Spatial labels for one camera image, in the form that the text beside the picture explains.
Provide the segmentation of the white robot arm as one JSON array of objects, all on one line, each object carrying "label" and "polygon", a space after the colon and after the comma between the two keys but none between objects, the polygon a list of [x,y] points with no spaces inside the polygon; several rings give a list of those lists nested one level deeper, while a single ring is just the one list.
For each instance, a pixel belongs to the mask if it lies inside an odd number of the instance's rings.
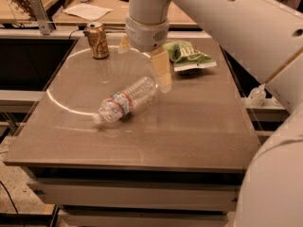
[{"label": "white robot arm", "polygon": [[126,31],[148,52],[177,5],[289,112],[251,161],[234,227],[303,227],[303,16],[275,0],[130,0]]}]

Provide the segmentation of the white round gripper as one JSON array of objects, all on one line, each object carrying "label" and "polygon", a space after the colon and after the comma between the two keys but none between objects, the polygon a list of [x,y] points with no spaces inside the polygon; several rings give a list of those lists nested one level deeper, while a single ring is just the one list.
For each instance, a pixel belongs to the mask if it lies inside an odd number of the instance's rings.
[{"label": "white round gripper", "polygon": [[167,15],[156,15],[155,13],[127,14],[127,35],[121,38],[118,47],[119,54],[129,51],[131,45],[141,52],[152,51],[151,64],[162,93],[168,93],[172,84],[169,53],[166,49],[160,47],[167,40],[168,32],[169,20]]}]

